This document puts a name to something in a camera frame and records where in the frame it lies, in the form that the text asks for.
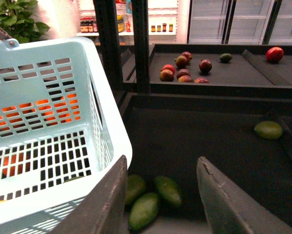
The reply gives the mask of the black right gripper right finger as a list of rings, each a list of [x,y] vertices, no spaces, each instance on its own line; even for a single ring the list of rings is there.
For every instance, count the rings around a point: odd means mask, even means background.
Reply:
[[[262,207],[207,158],[197,160],[198,189],[214,234],[292,234],[292,227]]]

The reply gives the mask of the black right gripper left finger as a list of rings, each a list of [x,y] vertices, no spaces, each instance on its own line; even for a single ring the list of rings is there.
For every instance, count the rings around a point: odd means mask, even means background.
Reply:
[[[127,190],[127,158],[122,155],[86,198],[50,233],[117,234]]]

